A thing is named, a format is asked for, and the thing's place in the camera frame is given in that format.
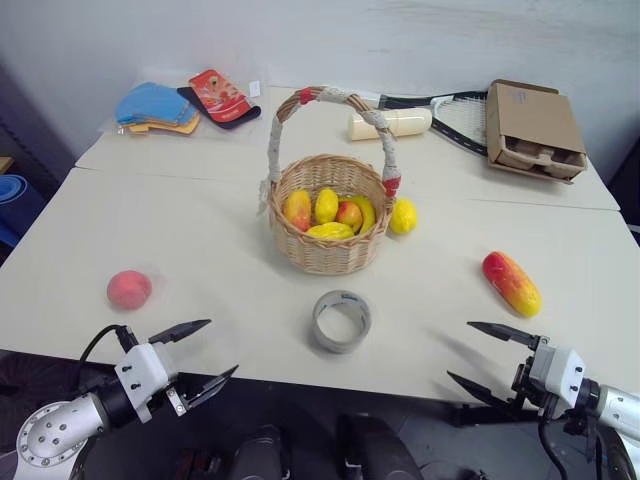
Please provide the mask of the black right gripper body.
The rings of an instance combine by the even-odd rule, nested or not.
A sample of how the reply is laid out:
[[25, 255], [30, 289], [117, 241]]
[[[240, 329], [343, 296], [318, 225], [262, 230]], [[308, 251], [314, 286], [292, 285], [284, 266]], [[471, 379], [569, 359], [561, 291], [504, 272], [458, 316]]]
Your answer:
[[513, 341], [533, 351], [524, 364], [520, 364], [512, 383], [512, 389], [532, 405], [543, 407], [548, 392], [545, 387], [550, 365], [549, 338], [537, 335], [515, 335]]

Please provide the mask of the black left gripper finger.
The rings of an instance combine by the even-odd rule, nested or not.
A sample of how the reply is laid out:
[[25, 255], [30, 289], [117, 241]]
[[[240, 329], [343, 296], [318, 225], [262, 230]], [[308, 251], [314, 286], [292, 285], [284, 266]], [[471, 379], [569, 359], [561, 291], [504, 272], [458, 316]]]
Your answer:
[[189, 410], [194, 409], [216, 396], [232, 378], [239, 365], [231, 367], [222, 374], [216, 376], [213, 380], [202, 386], [202, 389], [192, 398], [186, 400], [186, 406]]
[[148, 339], [150, 344], [176, 343], [194, 334], [211, 323], [210, 319], [199, 319], [174, 325]]

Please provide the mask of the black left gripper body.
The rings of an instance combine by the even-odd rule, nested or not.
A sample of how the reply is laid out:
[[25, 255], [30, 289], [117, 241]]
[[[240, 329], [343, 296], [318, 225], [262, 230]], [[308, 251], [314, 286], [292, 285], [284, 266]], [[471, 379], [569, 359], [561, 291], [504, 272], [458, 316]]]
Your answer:
[[187, 379], [178, 371], [176, 362], [165, 344], [152, 343], [151, 347], [157, 358], [154, 368], [159, 386], [156, 393], [169, 402], [177, 416], [183, 416], [191, 409]]

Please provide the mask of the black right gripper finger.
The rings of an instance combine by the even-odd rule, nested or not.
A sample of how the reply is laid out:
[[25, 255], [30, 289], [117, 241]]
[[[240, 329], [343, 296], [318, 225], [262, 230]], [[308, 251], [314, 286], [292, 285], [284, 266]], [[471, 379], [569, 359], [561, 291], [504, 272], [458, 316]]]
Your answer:
[[538, 335], [532, 335], [505, 324], [470, 321], [468, 325], [499, 340], [515, 341], [525, 346], [537, 346], [541, 340]]
[[472, 380], [464, 378], [451, 371], [447, 371], [448, 376], [453, 379], [459, 386], [461, 386], [467, 393], [480, 402], [489, 405], [491, 407], [510, 407], [511, 402], [508, 400], [502, 400], [495, 397], [491, 390], [483, 385], [480, 385]]

